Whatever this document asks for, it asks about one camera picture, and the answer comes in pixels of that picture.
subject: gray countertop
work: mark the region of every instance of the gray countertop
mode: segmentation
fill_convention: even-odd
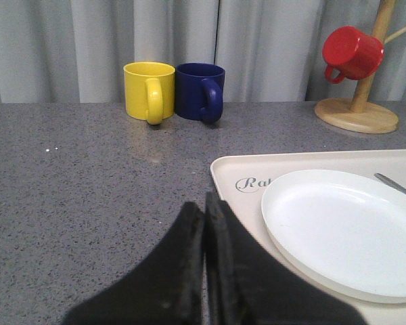
[[[315,102],[226,103],[214,125],[150,126],[122,104],[0,105],[0,324],[59,324],[157,244],[185,201],[204,209],[227,155],[406,149],[333,127]]]

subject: yellow mug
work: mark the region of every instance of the yellow mug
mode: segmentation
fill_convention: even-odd
[[[175,68],[160,62],[123,67],[125,107],[129,116],[157,125],[175,111]]]

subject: mug handle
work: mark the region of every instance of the mug handle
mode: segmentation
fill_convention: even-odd
[[[223,91],[219,85],[210,78],[202,80],[203,90],[208,100],[208,106],[200,109],[203,122],[217,122],[223,114]]]
[[[157,125],[162,122],[163,105],[162,90],[160,80],[150,78],[145,81],[148,92],[148,110],[146,110],[146,120],[151,125]]]
[[[341,72],[338,74],[337,77],[332,78],[332,71],[334,70],[333,66],[327,66],[325,69],[325,78],[331,83],[341,83],[345,77],[344,74]]]

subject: tray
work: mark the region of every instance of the tray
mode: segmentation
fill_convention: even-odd
[[[277,177],[303,169],[346,171],[375,180],[374,173],[381,173],[406,188],[406,150],[225,156],[210,166],[221,199],[229,203],[244,227],[280,263],[321,290],[356,307],[370,324],[406,324],[406,303],[370,303],[341,294],[298,271],[276,249],[261,214],[263,192]]]

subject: mug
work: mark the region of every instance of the mug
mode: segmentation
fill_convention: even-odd
[[[176,67],[175,112],[189,120],[214,123],[223,113],[225,71],[207,63]]]
[[[384,46],[377,38],[353,26],[343,26],[327,38],[322,54],[328,64],[325,78],[340,83],[345,77],[359,80],[373,74],[384,58]],[[332,78],[334,69],[340,73]]]
[[[133,62],[123,67],[125,107],[129,116],[157,125],[174,114],[175,68],[160,62]]]

